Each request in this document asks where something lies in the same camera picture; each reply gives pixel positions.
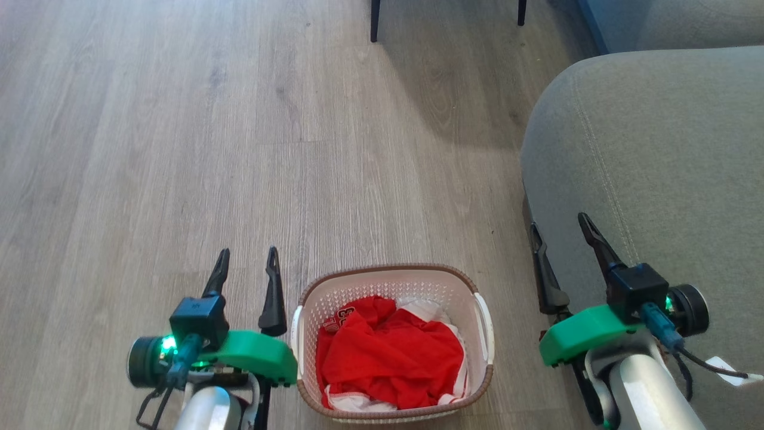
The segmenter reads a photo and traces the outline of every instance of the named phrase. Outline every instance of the green plastic part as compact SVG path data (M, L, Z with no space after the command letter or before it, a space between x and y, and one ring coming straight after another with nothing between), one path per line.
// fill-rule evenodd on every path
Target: green plastic part
M546 366L557 366L641 327L644 324L624 324L608 305L595 306L551 326L539 351Z
M238 367L280 385L297 383L297 360L289 346L275 337L254 331L229 331L220 349L201 353L198 360Z

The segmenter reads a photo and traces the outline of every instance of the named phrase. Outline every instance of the sofa seam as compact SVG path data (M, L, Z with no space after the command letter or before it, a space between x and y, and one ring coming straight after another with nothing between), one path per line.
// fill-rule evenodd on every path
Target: sofa seam
M600 176L602 187L605 190L608 203L610 205L610 211L616 217L616 225L618 226L618 233L621 236L624 247L626 248L626 254L629 257L629 264L633 265L636 260L639 259L636 247L631 238L631 232L623 216L623 209L621 208L618 196L616 195L615 187L613 186L613 180L610 177L610 172L607 170L605 160L602 156L600 146L597 142L597 136L594 134L594 128L591 125L591 120L588 114L583 109L581 101L581 92L578 86L578 71L572 74L572 89L573 89L573 107L578 114L578 118L581 121L581 125L584 127L584 139L586 140L589 150L594 158L594 164L597 166L597 172Z

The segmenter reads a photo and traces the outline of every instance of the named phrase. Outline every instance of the black cable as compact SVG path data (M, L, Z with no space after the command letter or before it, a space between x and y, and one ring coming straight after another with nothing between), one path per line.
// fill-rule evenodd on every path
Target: black cable
M679 367L681 376L685 378L685 399L687 399L687 403L689 403L692 400L692 373L690 373L687 364L681 359L679 353L673 353L672 355L674 356L674 360L676 360L676 365Z
M734 372L732 370L722 369L721 367L711 366L710 364L706 363L705 361L697 358L695 355L693 355L691 352L687 351L685 348L677 348L677 351L681 353L681 355L687 357L690 359L691 362L697 364L700 367L703 367L706 370L710 370L714 373L719 373L720 375L727 375L727 376L733 376L735 378L743 378L744 380L748 379L748 373L744 372Z

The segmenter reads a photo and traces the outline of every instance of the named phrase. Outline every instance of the red cloth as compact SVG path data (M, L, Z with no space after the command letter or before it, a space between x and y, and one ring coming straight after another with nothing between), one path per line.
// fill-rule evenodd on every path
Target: red cloth
M319 329L316 367L331 393L363 393L398 409L438 404L454 384L464 350L452 330L396 309L379 296L352 301Z

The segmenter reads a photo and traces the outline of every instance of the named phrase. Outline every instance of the white tag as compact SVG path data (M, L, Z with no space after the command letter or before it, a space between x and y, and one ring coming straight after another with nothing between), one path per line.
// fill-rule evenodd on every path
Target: white tag
M706 363L710 364L711 366L721 367L722 369L731 370L733 372L736 372L735 369L732 368L727 362L722 360L719 357L711 357L708 360L706 360ZM722 375L720 373L717 373L721 379L727 381L728 383L734 385L734 386L742 386L750 383L756 383L762 380L761 375L756 375L755 373L749 373L748 378L736 378L735 376L728 376L728 375Z

